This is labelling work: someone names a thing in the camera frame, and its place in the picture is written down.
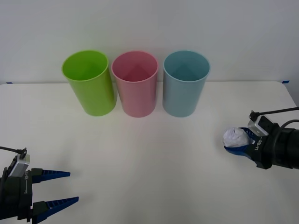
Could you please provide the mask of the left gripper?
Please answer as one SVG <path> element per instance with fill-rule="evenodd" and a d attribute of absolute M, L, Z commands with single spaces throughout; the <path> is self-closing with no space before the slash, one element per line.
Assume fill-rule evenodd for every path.
<path fill-rule="evenodd" d="M 0 178 L 0 218 L 8 219 L 16 217 L 32 222 L 42 222 L 48 217 L 78 202 L 79 197 L 59 199 L 53 201 L 40 201 L 32 205 L 32 183 L 40 183 L 48 180 L 69 177 L 70 172 L 57 170 L 44 170 L 33 168 L 26 171 L 22 177 L 8 177 L 8 170 L 3 171 Z"/>

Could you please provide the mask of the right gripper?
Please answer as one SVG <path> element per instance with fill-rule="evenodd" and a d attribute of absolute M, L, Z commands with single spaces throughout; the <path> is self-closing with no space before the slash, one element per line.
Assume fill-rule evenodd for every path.
<path fill-rule="evenodd" d="M 273 141 L 279 127 L 273 127 L 268 136 L 257 136 L 247 127 L 240 127 L 240 129 L 247 134 L 250 143 L 254 144 L 239 147 L 224 146 L 227 152 L 247 157 L 252 160 L 258 168 L 269 169 L 272 166 L 280 166 L 274 158 L 275 151 L 273 150 Z"/>

